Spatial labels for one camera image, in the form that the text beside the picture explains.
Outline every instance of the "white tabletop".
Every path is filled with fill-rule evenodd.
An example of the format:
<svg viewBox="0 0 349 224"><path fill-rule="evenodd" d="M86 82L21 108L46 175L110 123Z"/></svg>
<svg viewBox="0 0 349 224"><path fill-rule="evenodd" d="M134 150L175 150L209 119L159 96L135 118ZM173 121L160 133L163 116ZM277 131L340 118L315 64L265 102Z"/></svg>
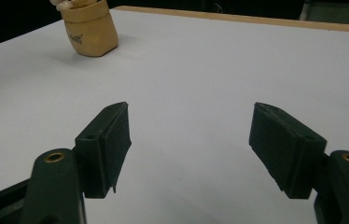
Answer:
<svg viewBox="0 0 349 224"><path fill-rule="evenodd" d="M255 102L349 150L349 33L111 10L119 47L77 55L62 21L0 44L0 190L125 101L133 144L89 224L315 223L248 145Z"/></svg>

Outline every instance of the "wooden cup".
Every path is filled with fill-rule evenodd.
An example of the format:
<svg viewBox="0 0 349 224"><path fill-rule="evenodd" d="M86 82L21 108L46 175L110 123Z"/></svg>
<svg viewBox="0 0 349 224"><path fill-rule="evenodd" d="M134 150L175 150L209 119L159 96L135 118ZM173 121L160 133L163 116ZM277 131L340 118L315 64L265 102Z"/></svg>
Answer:
<svg viewBox="0 0 349 224"><path fill-rule="evenodd" d="M61 10L67 36L81 55L100 57L119 44L106 0L87 7Z"/></svg>

